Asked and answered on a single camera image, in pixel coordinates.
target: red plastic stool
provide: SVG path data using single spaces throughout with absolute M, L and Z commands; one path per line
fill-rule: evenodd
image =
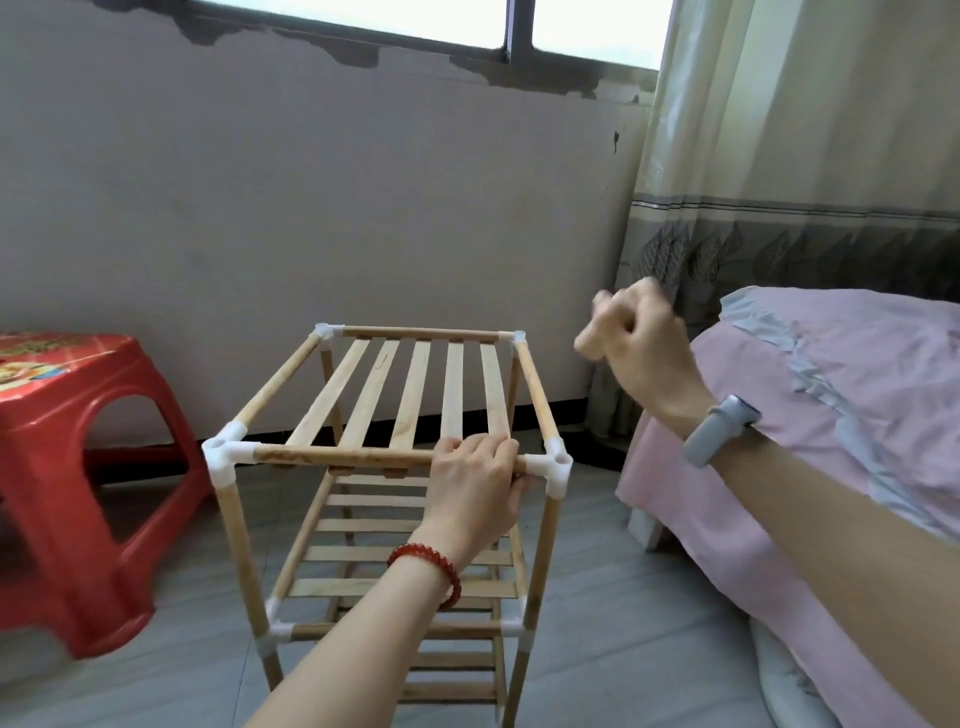
M 84 437 L 104 406 L 129 395 L 156 404 L 187 473 L 117 544 L 84 472 Z M 157 452 L 122 451 L 128 461 Z M 157 562 L 212 492 L 173 392 L 134 339 L 0 334 L 0 509 L 36 563 L 36 573 L 0 583 L 0 630 L 44 625 L 77 658 L 125 644 L 154 613 Z

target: window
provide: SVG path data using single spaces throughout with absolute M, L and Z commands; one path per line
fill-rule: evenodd
M 326 35 L 356 29 L 485 49 L 499 61 L 602 61 L 659 69 L 673 0 L 194 0 L 232 11 L 329 24 Z

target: person's right arm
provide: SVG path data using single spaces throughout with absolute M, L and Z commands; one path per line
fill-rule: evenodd
M 577 348 L 682 439 L 715 404 L 655 281 L 599 294 Z M 932 725 L 960 725 L 960 547 L 750 428 L 710 465 L 880 674 Z

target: window frame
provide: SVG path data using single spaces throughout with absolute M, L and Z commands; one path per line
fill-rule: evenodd
M 571 85 L 576 87 L 581 86 L 584 81 L 602 80 L 639 85 L 644 91 L 652 92 L 659 75 L 659 71 L 652 68 L 566 56 L 535 48 L 533 32 L 537 0 L 505 0 L 507 23 L 504 45 L 493 49 L 415 36 L 400 36 L 384 31 L 251 11 L 227 5 L 214 5 L 204 0 L 181 0 L 181 2 L 194 18 L 207 23 L 223 23 L 226 26 L 225 29 L 269 28 L 295 36 L 330 38 L 377 47 L 406 48 L 450 56 L 452 60 L 477 61 L 491 66 L 503 66 L 499 69 L 498 76 L 501 77 L 504 85 L 515 87 L 529 88 L 531 85 L 536 87 L 537 80 L 542 80 L 545 86 L 553 89 L 566 76 L 571 79 Z

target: black baseboard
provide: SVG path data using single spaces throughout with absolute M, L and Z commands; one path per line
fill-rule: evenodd
M 579 425 L 584 421 L 587 413 L 587 400 L 561 400 L 550 402 L 550 410 L 557 426 Z M 514 413 L 514 430 L 529 430 L 537 428 L 537 414 L 532 404 L 520 404 Z M 247 436 L 248 440 L 261 443 L 285 443 L 293 430 L 275 432 L 256 432 Z M 390 437 L 394 431 L 393 420 L 381 420 L 371 423 L 367 430 L 364 446 L 368 448 L 385 448 L 390 444 Z M 475 409 L 464 412 L 464 435 L 487 431 L 487 410 Z M 417 421 L 417 432 L 414 442 L 422 445 L 440 439 L 440 415 L 424 415 Z M 609 470 L 621 470 L 624 455 L 621 451 L 607 448 L 594 440 L 589 433 L 565 432 L 564 442 L 566 449 L 574 461 L 584 465 Z M 324 427 L 313 441 L 314 445 L 332 446 L 333 429 Z M 111 483 L 128 482 L 131 480 L 147 480 L 154 477 L 179 475 L 186 471 L 186 465 L 178 458 L 170 461 L 151 462 L 123 462 L 110 465 L 91 465 L 87 468 L 87 476 L 92 483 L 98 486 Z

